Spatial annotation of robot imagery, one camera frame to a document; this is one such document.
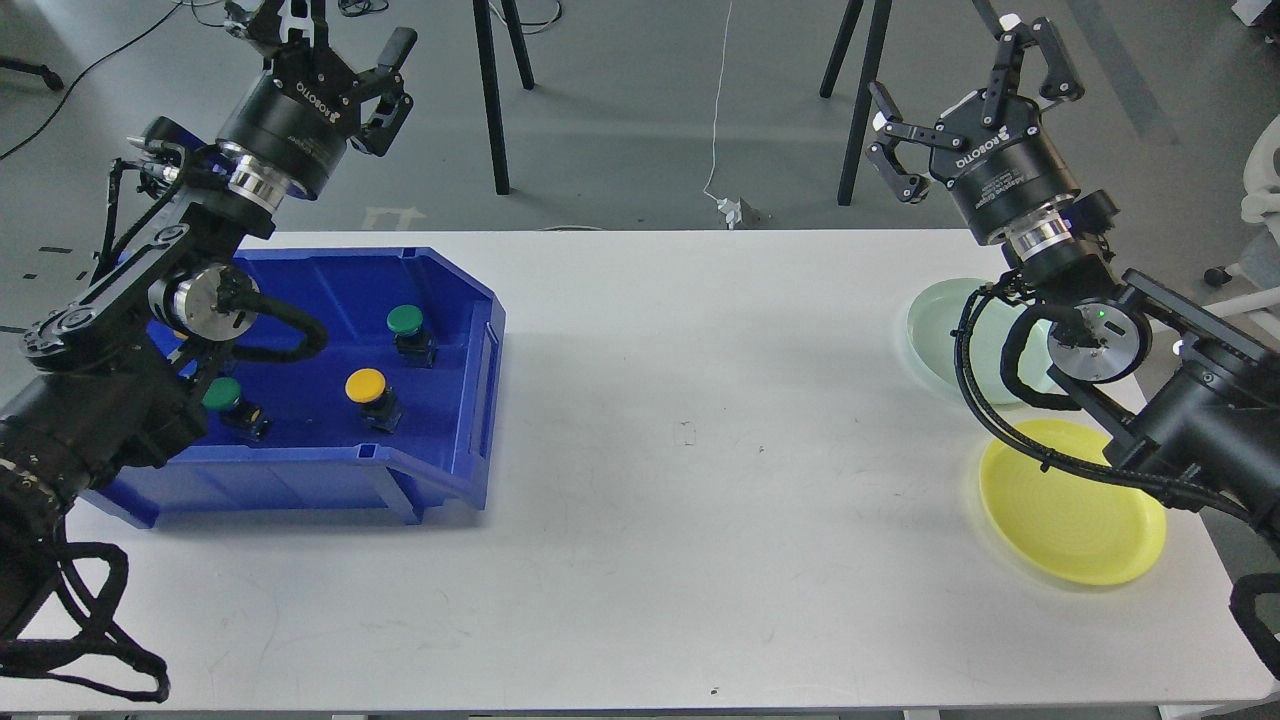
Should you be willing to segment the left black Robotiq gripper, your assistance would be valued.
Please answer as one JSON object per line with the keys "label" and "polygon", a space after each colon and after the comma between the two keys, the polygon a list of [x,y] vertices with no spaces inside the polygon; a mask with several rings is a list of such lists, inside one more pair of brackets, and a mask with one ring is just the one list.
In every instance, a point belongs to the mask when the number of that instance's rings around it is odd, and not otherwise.
{"label": "left black Robotiq gripper", "polygon": [[[372,69],[353,70],[329,44],[328,1],[224,1],[224,29],[270,59],[216,133],[228,156],[282,172],[287,193],[315,200],[346,154],[383,158],[413,108],[402,65],[419,35],[397,27]],[[360,108],[378,100],[360,126]]]}

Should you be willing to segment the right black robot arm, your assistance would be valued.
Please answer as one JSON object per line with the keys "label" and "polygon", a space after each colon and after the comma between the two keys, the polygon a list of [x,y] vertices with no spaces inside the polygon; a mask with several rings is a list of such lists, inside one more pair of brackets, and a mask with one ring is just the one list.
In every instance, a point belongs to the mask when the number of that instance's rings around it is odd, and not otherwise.
{"label": "right black robot arm", "polygon": [[[1277,354],[1137,269],[1116,273],[1105,238],[1117,208],[1083,193],[1043,114],[1084,94],[1052,20],[974,5],[996,44],[986,83],[928,126],[906,122],[878,81],[891,3],[873,5],[851,136],[900,202],[941,184],[974,240],[1007,270],[960,311],[952,366],[975,419],[1043,469],[1139,489],[1169,509],[1213,509],[1277,547]],[[1083,411],[1108,434],[1103,462],[1032,439],[992,407],[972,361],[993,301],[1021,306],[998,377],[1032,407]]]}

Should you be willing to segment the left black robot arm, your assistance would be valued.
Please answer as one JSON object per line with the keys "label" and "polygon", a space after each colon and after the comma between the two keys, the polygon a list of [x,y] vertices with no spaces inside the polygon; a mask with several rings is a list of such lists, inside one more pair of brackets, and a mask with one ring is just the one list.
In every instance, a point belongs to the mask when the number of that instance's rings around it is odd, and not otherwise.
{"label": "left black robot arm", "polygon": [[122,234],[108,222],[87,290],[24,332],[38,375],[3,407],[3,675],[163,702],[166,662],[116,623],[128,557],[67,538],[67,515],[124,468],[161,468],[206,436],[204,400],[229,361],[298,363],[323,324],[262,293],[232,260],[266,240],[282,200],[315,200],[347,149],[383,156],[413,101],[396,28],[353,70],[329,42],[321,1],[227,3],[227,32],[262,72],[205,142],[166,118],[134,141],[154,205]]}

